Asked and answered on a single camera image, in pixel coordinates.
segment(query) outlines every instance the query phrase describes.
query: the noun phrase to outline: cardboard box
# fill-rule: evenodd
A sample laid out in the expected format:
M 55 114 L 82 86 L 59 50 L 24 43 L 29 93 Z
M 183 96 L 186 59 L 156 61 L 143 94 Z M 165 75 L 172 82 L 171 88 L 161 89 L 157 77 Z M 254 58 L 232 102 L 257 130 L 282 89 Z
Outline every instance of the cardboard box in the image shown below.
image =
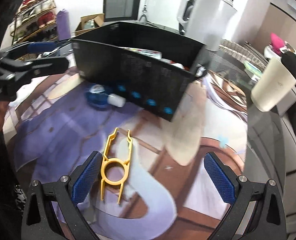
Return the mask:
M 78 24 L 76 30 L 75 30 L 75 36 L 79 35 L 79 34 L 83 34 L 86 32 L 89 32 L 91 30 L 97 29 L 97 28 L 91 28 L 91 29 L 86 29 L 83 30 L 84 25 L 86 24 L 86 22 L 90 21 L 94 19 L 94 22 L 101 27 L 104 23 L 104 19 L 105 19 L 105 14 L 104 13 L 98 13 L 98 14 L 93 14 L 93 15 L 88 15 L 88 16 L 83 16 L 80 18 L 80 23 Z

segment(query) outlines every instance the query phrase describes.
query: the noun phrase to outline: table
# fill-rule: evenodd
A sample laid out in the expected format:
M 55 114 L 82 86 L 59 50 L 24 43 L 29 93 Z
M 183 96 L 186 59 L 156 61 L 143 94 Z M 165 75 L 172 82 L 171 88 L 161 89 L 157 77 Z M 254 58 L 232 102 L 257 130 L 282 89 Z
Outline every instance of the table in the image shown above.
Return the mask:
M 107 136 L 120 127 L 109 157 L 123 158 L 120 145 L 127 129 L 135 138 L 121 205 L 118 189 L 108 187 L 103 202 L 97 185 L 79 205 L 103 239 L 207 239 L 229 208 L 203 167 L 209 151 L 237 175 L 258 182 L 273 178 L 282 192 L 285 167 L 278 113 L 255 108 L 248 76 L 229 55 L 212 55 L 204 86 L 191 85 L 171 124 L 131 103 L 106 111 L 87 106 L 83 93 L 89 84 L 78 79 L 71 46 L 58 53 L 70 57 L 67 73 L 35 84 L 6 115 L 7 147 L 24 190 L 33 179 L 47 183 L 70 174 L 93 150 L 102 151 Z M 109 170 L 110 179 L 121 176 L 120 169 Z M 55 210 L 60 218 L 56 205 Z

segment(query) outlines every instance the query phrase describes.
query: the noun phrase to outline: textured blue pad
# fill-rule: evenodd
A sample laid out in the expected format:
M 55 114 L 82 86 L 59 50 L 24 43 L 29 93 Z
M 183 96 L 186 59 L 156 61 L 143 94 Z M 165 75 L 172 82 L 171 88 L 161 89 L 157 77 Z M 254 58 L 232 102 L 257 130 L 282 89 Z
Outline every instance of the textured blue pad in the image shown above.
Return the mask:
M 98 152 L 73 185 L 71 200 L 75 205 L 84 202 L 91 186 L 100 173 L 101 163 L 102 155 Z
M 32 54 L 32 53 L 53 51 L 56 47 L 57 45 L 53 41 L 34 42 L 28 45 L 27 52 L 29 54 Z
M 232 205 L 235 202 L 235 188 L 209 153 L 204 158 L 204 166 L 222 200 Z

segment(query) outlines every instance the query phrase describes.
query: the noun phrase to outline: yellow plastic tool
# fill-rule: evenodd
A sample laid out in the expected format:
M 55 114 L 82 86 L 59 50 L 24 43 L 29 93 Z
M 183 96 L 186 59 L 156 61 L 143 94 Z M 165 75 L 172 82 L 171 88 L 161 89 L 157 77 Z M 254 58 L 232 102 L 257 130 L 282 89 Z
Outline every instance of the yellow plastic tool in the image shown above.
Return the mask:
M 104 200 L 104 186 L 105 183 L 109 184 L 109 185 L 120 185 L 120 191 L 119 191 L 119 197 L 118 197 L 118 204 L 120 204 L 120 199 L 121 199 L 121 194 L 122 194 L 122 190 L 124 188 L 124 183 L 128 178 L 129 175 L 129 167 L 130 167 L 130 158 L 131 158 L 131 150 L 132 150 L 132 138 L 130 137 L 130 130 L 128 130 L 128 135 L 127 135 L 127 141 L 129 143 L 129 152 L 128 152 L 128 159 L 125 161 L 122 161 L 118 158 L 111 158 L 108 159 L 108 153 L 109 153 L 109 148 L 111 146 L 111 142 L 116 138 L 117 136 L 117 131 L 118 131 L 118 127 L 115 128 L 114 132 L 108 136 L 107 142 L 106 142 L 106 147 L 104 150 L 104 158 L 103 158 L 103 163 L 101 164 L 101 186 L 100 186 L 100 195 L 101 195 L 101 200 Z M 109 165 L 110 163 L 119 163 L 120 165 L 123 166 L 124 170 L 125 170 L 125 174 L 122 177 L 121 180 L 118 181 L 111 181 L 106 177 L 105 174 L 105 169 L 107 167 L 107 165 Z

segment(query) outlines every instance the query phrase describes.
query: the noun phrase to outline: black box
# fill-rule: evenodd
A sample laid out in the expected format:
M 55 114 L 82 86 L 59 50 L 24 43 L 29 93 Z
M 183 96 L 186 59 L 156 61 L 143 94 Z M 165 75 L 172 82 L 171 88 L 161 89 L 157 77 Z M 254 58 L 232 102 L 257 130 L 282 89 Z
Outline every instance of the black box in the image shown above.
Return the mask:
M 72 39 L 80 75 L 108 85 L 128 101 L 170 121 L 188 86 L 195 80 L 195 61 L 204 44 L 147 25 L 117 22 Z M 181 63 L 161 60 L 119 47 L 156 50 Z

